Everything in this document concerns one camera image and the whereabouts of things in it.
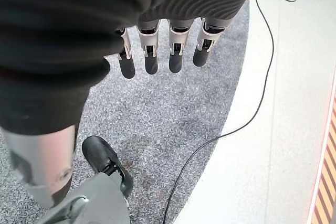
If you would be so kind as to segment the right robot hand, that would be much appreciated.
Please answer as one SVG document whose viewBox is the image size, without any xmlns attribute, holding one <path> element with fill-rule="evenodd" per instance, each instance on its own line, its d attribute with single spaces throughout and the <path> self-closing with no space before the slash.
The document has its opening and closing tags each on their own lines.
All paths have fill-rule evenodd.
<svg viewBox="0 0 336 224">
<path fill-rule="evenodd" d="M 222 31 L 245 0 L 1 0 L 1 129 L 12 168 L 41 206 L 66 196 L 83 106 L 119 54 L 134 75 L 120 33 L 131 26 L 205 18 Z"/>
</svg>

